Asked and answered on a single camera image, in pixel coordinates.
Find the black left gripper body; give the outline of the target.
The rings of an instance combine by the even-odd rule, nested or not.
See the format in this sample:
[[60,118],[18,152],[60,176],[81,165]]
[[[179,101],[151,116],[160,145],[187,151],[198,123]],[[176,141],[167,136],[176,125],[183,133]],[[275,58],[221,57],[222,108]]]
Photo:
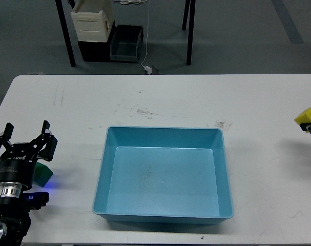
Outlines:
[[37,160],[32,158],[31,143],[15,143],[0,150],[0,189],[19,186],[22,191],[32,188]]

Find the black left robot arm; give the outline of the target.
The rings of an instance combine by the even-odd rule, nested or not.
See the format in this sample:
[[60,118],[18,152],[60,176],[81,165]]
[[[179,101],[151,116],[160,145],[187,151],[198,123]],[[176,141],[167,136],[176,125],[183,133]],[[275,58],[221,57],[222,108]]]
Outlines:
[[11,143],[13,129],[7,123],[0,134],[0,245],[20,245],[31,225],[30,211],[48,203],[48,192],[29,190],[33,184],[44,187],[52,177],[40,160],[52,161],[57,146],[46,120],[41,134],[30,142]]

